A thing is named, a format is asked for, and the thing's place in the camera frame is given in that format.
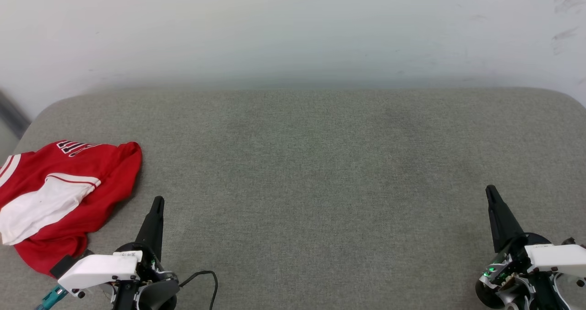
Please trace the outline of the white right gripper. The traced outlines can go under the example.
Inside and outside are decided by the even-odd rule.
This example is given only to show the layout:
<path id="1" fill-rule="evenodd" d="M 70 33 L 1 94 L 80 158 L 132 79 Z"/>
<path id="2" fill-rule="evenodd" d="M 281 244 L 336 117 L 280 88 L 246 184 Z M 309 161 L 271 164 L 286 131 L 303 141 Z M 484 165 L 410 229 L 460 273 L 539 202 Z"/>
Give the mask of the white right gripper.
<path id="1" fill-rule="evenodd" d="M 525 233 L 495 185 L 485 189 L 490 230 L 496 257 L 483 270 L 479 282 L 485 286 L 504 286 L 515 277 L 534 273 L 563 274 L 585 279 L 584 245 L 539 243 L 542 236 Z"/>

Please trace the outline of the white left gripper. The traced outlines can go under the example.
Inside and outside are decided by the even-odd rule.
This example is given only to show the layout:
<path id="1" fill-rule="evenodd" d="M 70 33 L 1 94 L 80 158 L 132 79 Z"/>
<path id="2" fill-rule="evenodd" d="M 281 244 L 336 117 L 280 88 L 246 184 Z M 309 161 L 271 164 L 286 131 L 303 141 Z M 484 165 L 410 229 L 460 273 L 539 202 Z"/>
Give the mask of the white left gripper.
<path id="1" fill-rule="evenodd" d="M 111 255 L 92 254 L 73 264 L 57 282 L 69 293 L 109 285 L 112 297 L 126 295 L 123 283 L 133 283 L 136 298 L 173 298 L 179 291 L 176 274 L 163 269 L 163 196 L 156 196 L 135 239 Z"/>

